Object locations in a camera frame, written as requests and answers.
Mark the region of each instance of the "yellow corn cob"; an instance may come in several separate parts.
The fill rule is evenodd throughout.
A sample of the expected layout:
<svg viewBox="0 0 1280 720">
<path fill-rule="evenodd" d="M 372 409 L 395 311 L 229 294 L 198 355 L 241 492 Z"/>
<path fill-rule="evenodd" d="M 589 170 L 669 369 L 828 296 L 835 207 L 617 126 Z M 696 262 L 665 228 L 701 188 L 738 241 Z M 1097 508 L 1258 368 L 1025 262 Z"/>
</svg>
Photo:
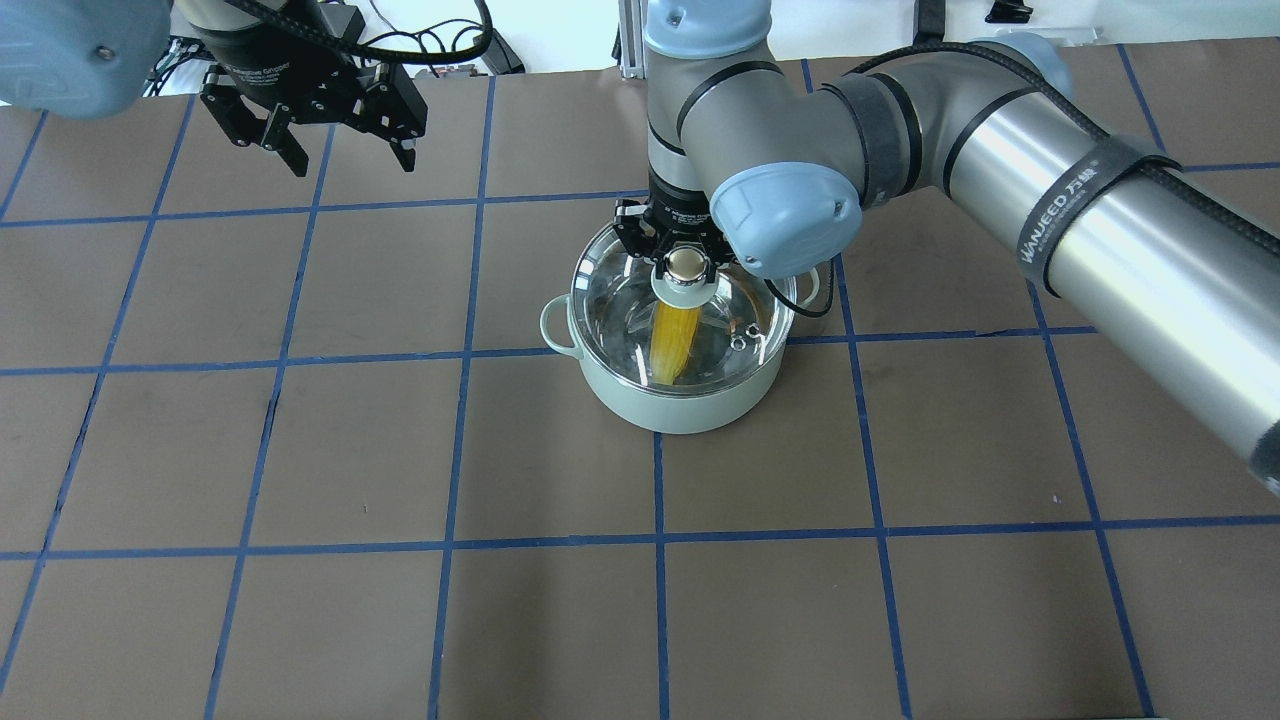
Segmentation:
<svg viewBox="0 0 1280 720">
<path fill-rule="evenodd" d="M 682 310 L 658 301 L 649 345 L 649 369 L 654 382 L 675 384 L 676 378 L 685 372 L 701 310 L 701 307 Z"/>
</svg>

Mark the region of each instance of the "velcro strap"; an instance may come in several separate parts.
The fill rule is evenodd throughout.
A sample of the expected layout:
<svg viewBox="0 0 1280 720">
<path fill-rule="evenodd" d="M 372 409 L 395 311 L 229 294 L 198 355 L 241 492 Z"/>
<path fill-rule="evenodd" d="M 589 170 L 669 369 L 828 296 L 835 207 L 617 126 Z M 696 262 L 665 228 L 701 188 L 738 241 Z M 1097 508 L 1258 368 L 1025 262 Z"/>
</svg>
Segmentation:
<svg viewBox="0 0 1280 720">
<path fill-rule="evenodd" d="M 1027 279 L 1056 297 L 1048 284 L 1048 261 L 1068 228 L 1098 196 L 1147 163 L 1180 169 L 1146 140 L 1112 135 L 1057 178 L 1027 215 L 1018 237 L 1018 265 Z"/>
</svg>

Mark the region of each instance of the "metal tube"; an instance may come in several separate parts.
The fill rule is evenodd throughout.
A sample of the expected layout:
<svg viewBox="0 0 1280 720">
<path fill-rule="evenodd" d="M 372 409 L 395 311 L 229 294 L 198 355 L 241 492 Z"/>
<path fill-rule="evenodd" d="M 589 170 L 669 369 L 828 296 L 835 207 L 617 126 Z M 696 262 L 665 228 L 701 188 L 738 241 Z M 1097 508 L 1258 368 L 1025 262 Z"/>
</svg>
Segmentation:
<svg viewBox="0 0 1280 720">
<path fill-rule="evenodd" d="M 1093 142 L 1041 96 L 960 150 L 952 199 L 1012 250 L 1034 204 Z M 1280 421 L 1280 260 L 1132 176 L 1064 236 L 1050 284 L 1236 454 Z"/>
</svg>

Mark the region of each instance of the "glass lid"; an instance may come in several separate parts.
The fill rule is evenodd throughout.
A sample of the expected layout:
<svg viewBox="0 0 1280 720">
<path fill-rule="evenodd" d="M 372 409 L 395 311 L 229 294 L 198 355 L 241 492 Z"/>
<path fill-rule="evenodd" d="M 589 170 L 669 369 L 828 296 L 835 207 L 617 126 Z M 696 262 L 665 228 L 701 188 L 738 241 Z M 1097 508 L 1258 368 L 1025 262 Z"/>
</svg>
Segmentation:
<svg viewBox="0 0 1280 720">
<path fill-rule="evenodd" d="M 575 269 L 572 322 L 618 379 L 655 395 L 709 395 L 751 377 L 786 342 L 792 313 L 740 265 L 719 268 L 714 293 L 691 310 L 658 300 L 653 268 L 605 227 Z M 794 278 L 774 284 L 795 301 Z"/>
</svg>

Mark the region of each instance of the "silver robot arm tube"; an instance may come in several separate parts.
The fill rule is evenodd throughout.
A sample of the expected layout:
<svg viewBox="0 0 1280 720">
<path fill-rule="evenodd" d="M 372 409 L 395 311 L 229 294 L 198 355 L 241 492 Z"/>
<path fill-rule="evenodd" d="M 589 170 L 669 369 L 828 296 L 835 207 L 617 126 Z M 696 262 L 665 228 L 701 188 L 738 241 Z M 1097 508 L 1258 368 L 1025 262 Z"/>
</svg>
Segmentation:
<svg viewBox="0 0 1280 720">
<path fill-rule="evenodd" d="M 672 23 L 678 4 L 652 0 L 645 36 L 655 174 L 696 179 L 690 190 L 712 199 L 716 224 L 756 274 L 804 272 L 847 246 L 860 223 L 860 211 L 854 222 L 841 223 L 838 211 L 819 219 L 819 210 L 832 215 L 829 208 L 840 202 L 838 188 L 822 173 L 791 178 L 788 188 L 787 178 L 762 176 L 762 168 L 829 169 L 854 188 L 860 208 L 938 186 L 1018 252 L 1028 218 L 1034 222 L 1050 188 L 1098 145 L 1044 94 L 989 58 L 902 56 L 801 97 L 767 67 L 772 56 L 763 35 L 744 45 L 750 32 L 730 31 L 737 45 L 728 44 L 732 51 L 719 55 L 685 53 L 672 40 L 685 23 L 705 32 L 716 15 L 742 18 L 762 9 L 767 15 L 767 1 L 748 4 L 750 9 L 705 3 L 710 22 L 691 22 L 700 20 L 691 9 Z M 1050 77 L 1062 69 L 1052 53 L 1038 54 L 1034 42 L 1018 50 L 986 47 L 988 55 L 996 49 Z M 797 196 L 818 201 L 799 217 L 768 202 L 718 202 L 742 196 L 744 178 L 751 183 L 760 177 L 765 181 L 745 192 L 751 201 L 759 197 L 751 190 L 780 193 L 778 204 Z M 1275 238 L 1251 240 L 1239 223 L 1212 217 L 1167 184 L 1129 173 L 1082 204 L 1043 279 L 1280 495 Z M 810 240 L 814 234 L 819 241 Z M 762 238 L 772 245 L 760 250 Z M 763 260 L 763 266 L 745 261 L 745 255 Z"/>
</svg>

